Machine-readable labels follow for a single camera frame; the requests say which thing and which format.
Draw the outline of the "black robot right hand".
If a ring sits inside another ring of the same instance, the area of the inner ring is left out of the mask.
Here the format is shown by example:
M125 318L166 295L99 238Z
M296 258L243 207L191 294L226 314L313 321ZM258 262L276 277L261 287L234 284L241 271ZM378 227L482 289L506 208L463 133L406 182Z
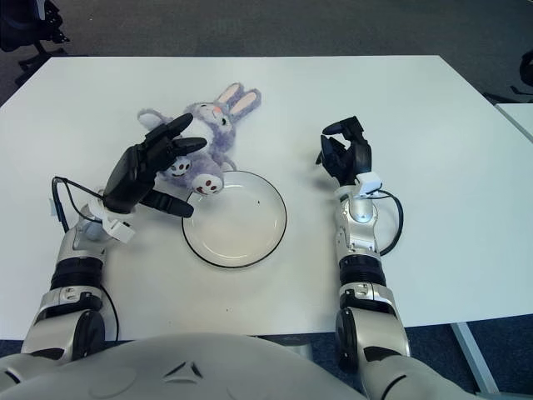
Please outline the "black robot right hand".
M341 187L353 185L358 174L371 171L371 146L363 132L355 116L322 130L321 151L315 164L322 165Z

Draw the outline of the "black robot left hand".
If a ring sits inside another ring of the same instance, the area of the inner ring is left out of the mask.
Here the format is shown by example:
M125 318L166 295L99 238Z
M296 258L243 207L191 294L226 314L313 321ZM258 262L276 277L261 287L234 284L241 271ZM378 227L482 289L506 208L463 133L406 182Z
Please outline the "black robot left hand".
M180 138L193 116L185 113L151 130L143 142L128 147L107 180L103 205L112 212L131 213L139 203L174 216L189 218L194 207L179 198L154 189L159 172L181 156L205 147L202 137Z

